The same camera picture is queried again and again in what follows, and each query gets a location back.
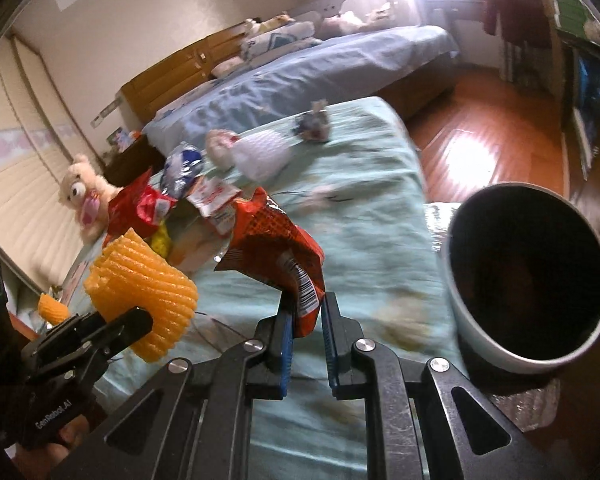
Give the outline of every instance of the wooden headboard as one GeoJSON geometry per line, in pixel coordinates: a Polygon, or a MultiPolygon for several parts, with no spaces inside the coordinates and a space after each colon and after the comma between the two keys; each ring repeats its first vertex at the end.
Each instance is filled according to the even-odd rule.
{"type": "Polygon", "coordinates": [[[240,52],[244,23],[192,43],[139,73],[120,91],[142,124],[181,95],[210,78],[211,70],[240,52]]]}

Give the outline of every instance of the snack bag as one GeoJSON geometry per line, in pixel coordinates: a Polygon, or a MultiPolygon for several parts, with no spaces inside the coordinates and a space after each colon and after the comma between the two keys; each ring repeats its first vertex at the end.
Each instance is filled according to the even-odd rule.
{"type": "Polygon", "coordinates": [[[231,202],[241,193],[238,187],[221,178],[203,176],[187,196],[187,200],[220,236],[225,237],[231,234],[235,223],[235,210],[231,202]]]}
{"type": "Polygon", "coordinates": [[[191,144],[181,142],[164,163],[160,180],[162,193],[177,200],[184,198],[203,167],[204,161],[198,149],[191,144]]]}
{"type": "Polygon", "coordinates": [[[259,187],[251,200],[234,200],[234,236],[216,270],[238,270],[296,294],[294,337],[309,335],[324,297],[324,252],[259,187]]]}
{"type": "Polygon", "coordinates": [[[141,238],[153,235],[176,199],[149,185],[151,170],[145,171],[109,202],[107,239],[122,236],[130,228],[141,238]]]}

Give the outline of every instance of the red snack bag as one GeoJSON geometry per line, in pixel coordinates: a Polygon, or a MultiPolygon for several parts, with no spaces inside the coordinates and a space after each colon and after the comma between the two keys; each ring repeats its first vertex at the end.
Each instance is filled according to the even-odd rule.
{"type": "Polygon", "coordinates": [[[145,171],[109,202],[106,241],[122,236],[129,228],[141,238],[158,230],[158,225],[177,200],[149,186],[150,177],[151,170],[145,171]]]}
{"type": "Polygon", "coordinates": [[[234,236],[216,270],[238,270],[296,294],[294,337],[309,335],[324,297],[324,252],[261,187],[251,200],[237,198],[234,236]]]}

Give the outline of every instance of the teddy bear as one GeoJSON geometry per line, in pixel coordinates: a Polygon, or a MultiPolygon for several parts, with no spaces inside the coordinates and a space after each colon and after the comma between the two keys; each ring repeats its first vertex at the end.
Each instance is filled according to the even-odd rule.
{"type": "Polygon", "coordinates": [[[94,243],[107,228],[109,202],[121,189],[96,174],[86,155],[75,155],[60,183],[58,200],[74,209],[83,243],[94,243]]]}

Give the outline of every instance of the hand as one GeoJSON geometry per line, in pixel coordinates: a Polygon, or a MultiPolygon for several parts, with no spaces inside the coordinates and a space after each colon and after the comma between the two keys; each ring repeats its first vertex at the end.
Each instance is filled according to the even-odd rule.
{"type": "Polygon", "coordinates": [[[89,433],[89,423],[85,416],[79,415],[69,422],[59,436],[66,446],[46,444],[41,449],[29,451],[16,444],[16,456],[13,463],[27,480],[45,480],[51,470],[79,446],[89,433]]]}

